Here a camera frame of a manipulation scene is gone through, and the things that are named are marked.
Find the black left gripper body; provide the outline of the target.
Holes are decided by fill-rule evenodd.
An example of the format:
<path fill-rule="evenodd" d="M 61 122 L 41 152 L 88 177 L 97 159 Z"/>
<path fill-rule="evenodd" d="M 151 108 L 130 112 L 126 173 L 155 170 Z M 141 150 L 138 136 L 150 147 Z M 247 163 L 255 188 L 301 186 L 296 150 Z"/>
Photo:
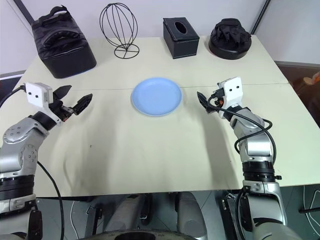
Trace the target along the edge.
<path fill-rule="evenodd" d="M 49 104 L 49 109 L 62 121 L 65 122 L 73 113 L 71 107 L 64 106 L 63 102 L 59 99 Z"/>

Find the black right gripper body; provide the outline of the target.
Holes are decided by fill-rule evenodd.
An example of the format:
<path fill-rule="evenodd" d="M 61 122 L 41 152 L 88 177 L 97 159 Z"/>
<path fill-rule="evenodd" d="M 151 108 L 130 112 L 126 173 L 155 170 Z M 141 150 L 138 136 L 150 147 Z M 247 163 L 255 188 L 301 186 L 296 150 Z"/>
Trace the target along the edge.
<path fill-rule="evenodd" d="M 221 108 L 224 105 L 224 96 L 225 92 L 223 88 L 219 88 L 215 90 L 211 97 L 214 100 L 214 105 L 213 107 L 211 106 L 211 109 L 215 111 L 215 108 Z"/>

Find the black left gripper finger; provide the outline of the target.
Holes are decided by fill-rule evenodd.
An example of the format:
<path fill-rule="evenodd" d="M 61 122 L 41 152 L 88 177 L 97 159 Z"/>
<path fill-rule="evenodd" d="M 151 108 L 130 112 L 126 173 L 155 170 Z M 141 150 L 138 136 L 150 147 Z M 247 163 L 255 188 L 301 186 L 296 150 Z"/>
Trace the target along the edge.
<path fill-rule="evenodd" d="M 77 101 L 76 105 L 72 107 L 73 114 L 79 115 L 84 109 L 88 107 L 90 102 L 92 101 L 93 94 L 90 93 L 88 95 L 83 96 L 80 100 Z"/>
<path fill-rule="evenodd" d="M 53 92 L 53 100 L 54 101 L 61 100 L 68 94 L 71 88 L 72 88 L 71 85 L 60 86 Z"/>

